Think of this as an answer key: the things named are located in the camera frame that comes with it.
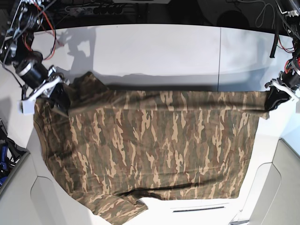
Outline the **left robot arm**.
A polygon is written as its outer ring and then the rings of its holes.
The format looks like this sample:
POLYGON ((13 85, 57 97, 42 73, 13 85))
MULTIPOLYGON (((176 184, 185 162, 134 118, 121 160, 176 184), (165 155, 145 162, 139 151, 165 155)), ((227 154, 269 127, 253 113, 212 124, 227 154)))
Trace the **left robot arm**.
POLYGON ((296 91, 300 88, 300 2, 298 0, 277 0, 277 12, 275 13, 275 34, 270 58, 275 57, 276 47, 281 47, 285 52, 290 53, 292 58, 287 60, 284 70, 279 72, 278 78, 272 79, 265 84, 270 88, 264 107, 267 111, 277 107, 289 100, 300 102, 296 91), (292 38, 291 50, 284 48, 279 37, 279 25, 292 38))

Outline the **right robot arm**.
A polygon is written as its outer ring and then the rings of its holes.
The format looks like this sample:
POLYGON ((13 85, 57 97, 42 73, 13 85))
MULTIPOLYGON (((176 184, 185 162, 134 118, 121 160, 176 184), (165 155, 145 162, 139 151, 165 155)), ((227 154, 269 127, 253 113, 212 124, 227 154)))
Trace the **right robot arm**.
POLYGON ((20 84, 22 94, 18 103, 22 114, 34 114, 35 102, 41 98, 49 102, 50 107, 57 113, 67 116, 70 99, 64 90, 69 80, 62 73, 57 72, 55 66, 46 68, 45 60, 54 56, 57 32, 53 22, 47 15, 47 10, 53 0, 17 0, 13 4, 6 31, 0 36, 0 64, 8 72, 8 66, 13 66, 11 75, 20 84), (32 49, 34 33, 43 28, 43 23, 49 25, 53 36, 50 53, 44 57, 39 51, 32 49))

